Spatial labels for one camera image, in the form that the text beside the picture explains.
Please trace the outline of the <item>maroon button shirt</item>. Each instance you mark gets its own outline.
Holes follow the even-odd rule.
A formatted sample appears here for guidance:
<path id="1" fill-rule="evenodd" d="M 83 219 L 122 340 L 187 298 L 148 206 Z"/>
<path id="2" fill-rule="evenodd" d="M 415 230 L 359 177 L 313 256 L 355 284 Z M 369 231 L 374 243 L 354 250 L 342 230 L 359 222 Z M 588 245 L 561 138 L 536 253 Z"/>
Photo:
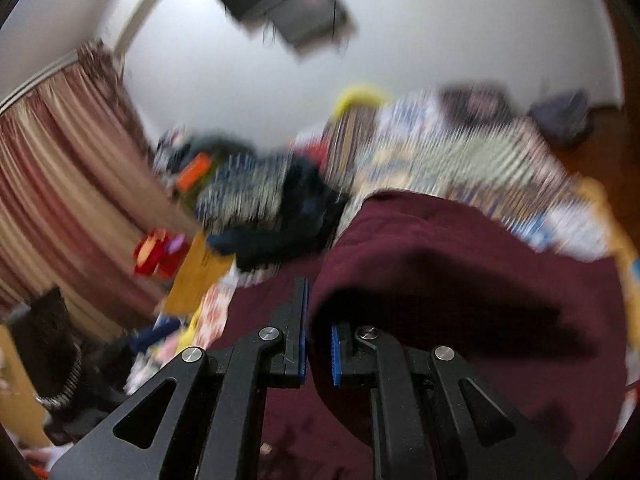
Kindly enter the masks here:
<path id="1" fill-rule="evenodd" d="M 332 382 L 331 330 L 372 325 L 408 347 L 448 346 L 559 448 L 579 477 L 610 448 L 627 322 L 615 262 L 536 252 L 478 209 L 408 192 L 366 200 L 325 255 L 233 296 L 224 349 L 310 284 L 311 375 L 267 396 L 265 479 L 369 479 L 371 419 Z"/>

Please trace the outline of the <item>navy patterned folded clothes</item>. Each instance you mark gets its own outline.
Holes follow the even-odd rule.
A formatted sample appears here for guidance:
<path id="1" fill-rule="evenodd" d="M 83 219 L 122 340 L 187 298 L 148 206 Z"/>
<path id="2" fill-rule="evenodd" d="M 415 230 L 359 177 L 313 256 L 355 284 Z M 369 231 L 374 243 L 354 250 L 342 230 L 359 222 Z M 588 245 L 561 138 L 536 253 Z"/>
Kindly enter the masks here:
<path id="1" fill-rule="evenodd" d="M 346 204 L 305 156 L 236 154 L 200 193 L 195 214 L 207 246 L 247 273 L 322 252 Z"/>

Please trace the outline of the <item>red plush toy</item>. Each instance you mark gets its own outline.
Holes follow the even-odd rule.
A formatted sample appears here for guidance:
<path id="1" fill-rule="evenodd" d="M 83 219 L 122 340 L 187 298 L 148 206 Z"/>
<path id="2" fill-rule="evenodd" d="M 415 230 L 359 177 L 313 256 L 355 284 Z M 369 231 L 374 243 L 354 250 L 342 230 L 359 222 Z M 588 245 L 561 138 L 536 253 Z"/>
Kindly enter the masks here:
<path id="1" fill-rule="evenodd" d="M 134 274 L 173 278 L 191 248 L 184 234 L 154 229 L 134 248 Z"/>

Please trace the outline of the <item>orange box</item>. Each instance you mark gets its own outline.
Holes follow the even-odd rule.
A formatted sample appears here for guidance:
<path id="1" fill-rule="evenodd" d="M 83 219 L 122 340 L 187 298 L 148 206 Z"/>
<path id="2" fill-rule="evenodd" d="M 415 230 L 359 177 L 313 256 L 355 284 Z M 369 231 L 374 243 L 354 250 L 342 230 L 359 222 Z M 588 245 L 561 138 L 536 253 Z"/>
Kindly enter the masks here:
<path id="1" fill-rule="evenodd" d="M 175 189 L 179 193 L 185 193 L 193 188 L 195 183 L 198 183 L 203 176 L 207 174 L 210 166 L 212 166 L 212 160 L 209 154 L 200 153 L 195 156 L 184 168 L 175 183 Z"/>

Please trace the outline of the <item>orange fleece blanket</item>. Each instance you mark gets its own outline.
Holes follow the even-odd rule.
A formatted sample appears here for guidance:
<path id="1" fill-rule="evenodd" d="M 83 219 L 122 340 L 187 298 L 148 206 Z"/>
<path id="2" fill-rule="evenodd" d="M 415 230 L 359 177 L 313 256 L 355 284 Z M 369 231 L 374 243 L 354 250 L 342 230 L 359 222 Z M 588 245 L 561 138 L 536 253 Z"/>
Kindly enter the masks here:
<path id="1" fill-rule="evenodd" d="M 599 222 L 605 227 L 606 244 L 622 268 L 623 277 L 631 278 L 638 284 L 638 249 L 623 226 L 617 221 L 603 184 L 596 179 L 584 176 L 580 176 L 578 181 L 580 195 L 593 206 Z"/>

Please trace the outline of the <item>striped red beige curtain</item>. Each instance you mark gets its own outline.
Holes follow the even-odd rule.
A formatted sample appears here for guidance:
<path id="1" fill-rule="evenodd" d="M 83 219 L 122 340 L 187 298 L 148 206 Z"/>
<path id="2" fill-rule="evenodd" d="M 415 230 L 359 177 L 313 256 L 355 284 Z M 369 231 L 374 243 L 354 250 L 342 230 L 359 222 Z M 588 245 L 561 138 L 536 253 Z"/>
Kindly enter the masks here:
<path id="1" fill-rule="evenodd" d="M 134 275 L 156 228 L 192 214 L 152 173 L 141 120 L 99 41 L 1 115 L 1 307 L 61 289 L 75 325 L 107 338 L 152 321 L 157 278 Z"/>

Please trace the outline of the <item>patchwork patterned bedspread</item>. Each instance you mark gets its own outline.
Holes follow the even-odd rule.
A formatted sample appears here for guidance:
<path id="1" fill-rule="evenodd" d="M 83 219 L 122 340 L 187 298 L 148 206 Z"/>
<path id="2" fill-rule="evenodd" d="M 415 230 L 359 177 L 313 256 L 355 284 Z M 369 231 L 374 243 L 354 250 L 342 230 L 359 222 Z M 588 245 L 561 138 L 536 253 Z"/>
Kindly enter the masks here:
<path id="1" fill-rule="evenodd" d="M 373 194 L 407 191 L 473 206 L 537 252 L 582 261 L 612 255 L 578 179 L 535 123 L 504 110 L 463 120 L 459 102 L 411 92 L 381 107 L 353 107 L 296 136 L 292 150 L 318 162 L 329 186 L 347 196 L 337 229 L 344 232 Z"/>

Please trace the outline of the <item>dark grey bag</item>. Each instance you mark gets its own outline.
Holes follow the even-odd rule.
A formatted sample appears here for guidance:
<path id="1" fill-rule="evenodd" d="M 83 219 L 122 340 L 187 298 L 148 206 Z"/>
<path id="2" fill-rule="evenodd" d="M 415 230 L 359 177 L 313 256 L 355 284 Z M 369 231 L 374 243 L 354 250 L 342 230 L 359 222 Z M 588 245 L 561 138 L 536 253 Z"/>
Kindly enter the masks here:
<path id="1" fill-rule="evenodd" d="M 528 114 L 549 143 L 576 144 L 590 126 L 589 94 L 578 89 L 549 96 L 534 103 Z"/>

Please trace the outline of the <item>yellow round object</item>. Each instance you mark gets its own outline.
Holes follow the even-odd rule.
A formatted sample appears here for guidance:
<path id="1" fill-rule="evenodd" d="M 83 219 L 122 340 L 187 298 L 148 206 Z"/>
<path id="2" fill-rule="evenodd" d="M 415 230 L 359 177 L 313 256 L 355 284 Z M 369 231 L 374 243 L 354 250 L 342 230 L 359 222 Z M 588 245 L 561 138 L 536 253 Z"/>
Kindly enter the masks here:
<path id="1" fill-rule="evenodd" d="M 381 107 L 392 98 L 385 92 L 366 84 L 345 89 L 337 99 L 332 110 L 334 119 L 342 117 L 353 107 Z"/>

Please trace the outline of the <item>small black wall monitor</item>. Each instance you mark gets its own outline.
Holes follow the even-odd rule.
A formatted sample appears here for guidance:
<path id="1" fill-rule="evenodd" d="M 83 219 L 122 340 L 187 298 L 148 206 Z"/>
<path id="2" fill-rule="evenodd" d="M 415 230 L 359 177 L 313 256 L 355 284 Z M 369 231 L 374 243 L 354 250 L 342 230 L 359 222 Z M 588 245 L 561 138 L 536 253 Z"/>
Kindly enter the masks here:
<path id="1" fill-rule="evenodd" d="M 285 47 L 299 58 L 348 47 L 357 27 L 341 0 L 285 0 L 269 12 Z"/>

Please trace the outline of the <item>white wall air conditioner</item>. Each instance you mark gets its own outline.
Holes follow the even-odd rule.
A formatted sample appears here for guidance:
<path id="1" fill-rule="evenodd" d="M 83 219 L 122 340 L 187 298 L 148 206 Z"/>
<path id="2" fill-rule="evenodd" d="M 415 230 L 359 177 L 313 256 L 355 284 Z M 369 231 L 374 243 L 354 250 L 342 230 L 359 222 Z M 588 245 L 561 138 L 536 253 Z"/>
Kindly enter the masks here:
<path id="1" fill-rule="evenodd" d="M 104 25 L 104 44 L 124 56 L 158 0 L 115 0 Z"/>

